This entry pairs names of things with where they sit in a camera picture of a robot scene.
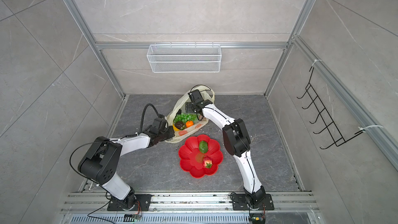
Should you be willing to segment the red fake strawberry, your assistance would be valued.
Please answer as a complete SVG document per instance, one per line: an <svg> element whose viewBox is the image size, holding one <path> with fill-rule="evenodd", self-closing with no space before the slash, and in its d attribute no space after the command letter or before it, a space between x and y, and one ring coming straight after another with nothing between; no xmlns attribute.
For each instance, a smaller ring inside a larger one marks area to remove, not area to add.
<svg viewBox="0 0 398 224"><path fill-rule="evenodd" d="M212 160L209 157L205 157L203 159L203 167L207 169L211 169L212 167Z"/></svg>

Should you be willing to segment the aluminium rail frame front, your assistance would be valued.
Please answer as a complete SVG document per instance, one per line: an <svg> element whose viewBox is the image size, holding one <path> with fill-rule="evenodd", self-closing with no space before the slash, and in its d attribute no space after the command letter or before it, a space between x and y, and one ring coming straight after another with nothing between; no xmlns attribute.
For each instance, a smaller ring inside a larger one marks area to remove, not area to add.
<svg viewBox="0 0 398 224"><path fill-rule="evenodd" d="M146 192L130 211L117 210L102 191L71 193L63 224L323 224L310 192L272 192L257 209L229 192Z"/></svg>

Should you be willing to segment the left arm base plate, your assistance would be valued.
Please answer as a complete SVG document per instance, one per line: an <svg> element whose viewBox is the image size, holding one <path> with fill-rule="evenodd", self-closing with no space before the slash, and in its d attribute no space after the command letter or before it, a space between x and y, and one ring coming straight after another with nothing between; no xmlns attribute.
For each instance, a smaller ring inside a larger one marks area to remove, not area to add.
<svg viewBox="0 0 398 224"><path fill-rule="evenodd" d="M130 195L124 200L119 200L111 196L108 204L108 211L148 211L151 203L152 195Z"/></svg>

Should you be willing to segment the green fake grapes bunch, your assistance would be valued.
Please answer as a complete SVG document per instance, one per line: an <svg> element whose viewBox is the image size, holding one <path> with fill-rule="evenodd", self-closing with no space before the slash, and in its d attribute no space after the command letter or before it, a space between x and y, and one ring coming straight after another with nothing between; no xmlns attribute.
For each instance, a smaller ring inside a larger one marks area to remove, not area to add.
<svg viewBox="0 0 398 224"><path fill-rule="evenodd" d="M182 122L186 123L187 121L190 121L190 120L192 120L193 122L197 121L198 120L197 115L196 114L188 114L188 113L179 114L179 115L175 116L173 123L176 123L177 121L182 121Z"/></svg>

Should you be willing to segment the cream plastic bag fruit print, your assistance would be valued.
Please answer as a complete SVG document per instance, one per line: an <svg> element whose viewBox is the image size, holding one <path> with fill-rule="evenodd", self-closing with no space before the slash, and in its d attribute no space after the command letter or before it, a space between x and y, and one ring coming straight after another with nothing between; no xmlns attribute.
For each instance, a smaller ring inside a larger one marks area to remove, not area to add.
<svg viewBox="0 0 398 224"><path fill-rule="evenodd" d="M174 130L174 137L166 140L167 143L179 143L208 123L207 118L199 113L194 113L193 110L189 110L191 104L189 93L193 93L194 90L199 90L204 100L215 101L214 91L205 85L197 85L184 94L166 117L169 126Z"/></svg>

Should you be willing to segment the yellow fake banana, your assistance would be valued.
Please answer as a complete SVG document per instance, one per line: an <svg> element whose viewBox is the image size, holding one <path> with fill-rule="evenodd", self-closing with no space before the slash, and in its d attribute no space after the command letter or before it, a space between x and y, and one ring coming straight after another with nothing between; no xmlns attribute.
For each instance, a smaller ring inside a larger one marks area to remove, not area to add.
<svg viewBox="0 0 398 224"><path fill-rule="evenodd" d="M173 129L174 129L174 131L175 132L178 132L178 131L180 131L180 129L178 129L177 127L175 127L174 125L173 125Z"/></svg>

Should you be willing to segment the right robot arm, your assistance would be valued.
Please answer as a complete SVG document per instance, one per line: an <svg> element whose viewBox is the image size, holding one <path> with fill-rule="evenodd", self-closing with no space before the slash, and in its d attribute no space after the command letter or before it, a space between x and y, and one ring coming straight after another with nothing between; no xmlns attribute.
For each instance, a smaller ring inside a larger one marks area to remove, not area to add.
<svg viewBox="0 0 398 224"><path fill-rule="evenodd" d="M266 191L251 159L251 140L244 121L223 113L211 100L204 99L199 89L188 92L188 97L194 113L212 121L222 131L225 149L235 159L242 175L245 199L251 209L259 208L266 198Z"/></svg>

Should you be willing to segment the dark brown fake fruit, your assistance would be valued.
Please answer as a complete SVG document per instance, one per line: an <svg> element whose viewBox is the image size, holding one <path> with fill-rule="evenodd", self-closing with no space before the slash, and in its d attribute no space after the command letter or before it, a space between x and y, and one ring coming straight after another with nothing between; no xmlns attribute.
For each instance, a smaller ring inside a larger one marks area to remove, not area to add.
<svg viewBox="0 0 398 224"><path fill-rule="evenodd" d="M178 130L184 130L186 128L185 123L182 121L177 121L174 126L178 129Z"/></svg>

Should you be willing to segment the dark green fake avocado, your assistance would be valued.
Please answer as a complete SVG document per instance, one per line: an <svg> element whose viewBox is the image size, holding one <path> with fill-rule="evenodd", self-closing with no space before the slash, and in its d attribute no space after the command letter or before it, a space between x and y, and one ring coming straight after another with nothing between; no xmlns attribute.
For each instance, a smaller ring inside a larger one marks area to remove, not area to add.
<svg viewBox="0 0 398 224"><path fill-rule="evenodd" d="M201 153L207 153L208 152L208 143L206 141L200 141L199 142L199 151Z"/></svg>

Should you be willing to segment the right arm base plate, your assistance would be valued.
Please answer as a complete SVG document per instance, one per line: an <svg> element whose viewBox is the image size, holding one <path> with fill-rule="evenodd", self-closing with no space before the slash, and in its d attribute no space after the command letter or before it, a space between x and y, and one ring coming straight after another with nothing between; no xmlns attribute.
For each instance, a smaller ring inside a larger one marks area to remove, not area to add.
<svg viewBox="0 0 398 224"><path fill-rule="evenodd" d="M272 196L270 194L260 194L260 196L250 197L246 194L237 194L235 192L230 194L230 200L234 211L248 211L248 210L265 210L273 211L275 209Z"/></svg>

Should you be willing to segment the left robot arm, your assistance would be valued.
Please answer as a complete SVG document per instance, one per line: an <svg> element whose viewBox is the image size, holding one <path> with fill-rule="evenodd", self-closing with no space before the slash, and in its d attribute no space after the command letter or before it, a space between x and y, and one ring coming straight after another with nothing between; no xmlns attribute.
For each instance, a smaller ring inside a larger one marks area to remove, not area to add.
<svg viewBox="0 0 398 224"><path fill-rule="evenodd" d="M130 211L138 207L138 200L131 186L117 174L119 159L128 153L152 147L174 137L174 129L164 118L156 118L153 124L137 134L120 139L100 136L90 145L81 159L77 171L104 188L110 195L109 208Z"/></svg>

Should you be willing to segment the orange fake fruit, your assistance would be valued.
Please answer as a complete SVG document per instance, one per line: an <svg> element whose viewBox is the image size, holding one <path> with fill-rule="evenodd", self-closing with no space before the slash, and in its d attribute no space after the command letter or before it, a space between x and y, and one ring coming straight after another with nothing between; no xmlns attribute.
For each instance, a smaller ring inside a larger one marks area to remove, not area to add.
<svg viewBox="0 0 398 224"><path fill-rule="evenodd" d="M192 120L186 122L186 127L187 128L189 128L189 127L191 127L193 125L194 125L194 122Z"/></svg>

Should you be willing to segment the red flower-shaped plastic plate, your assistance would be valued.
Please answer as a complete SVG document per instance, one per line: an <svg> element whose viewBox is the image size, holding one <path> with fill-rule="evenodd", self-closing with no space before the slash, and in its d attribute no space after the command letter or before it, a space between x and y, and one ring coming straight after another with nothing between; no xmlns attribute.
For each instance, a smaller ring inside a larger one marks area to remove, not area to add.
<svg viewBox="0 0 398 224"><path fill-rule="evenodd" d="M200 141L206 141L208 143L207 153L201 153L199 151ZM205 134L188 138L185 144L180 147L178 155L180 157L179 165L181 169L185 172L189 172L194 178L214 175L223 161L223 153L220 150L219 142L211 139ZM211 169L203 167L203 159L205 157L209 157L212 160Z"/></svg>

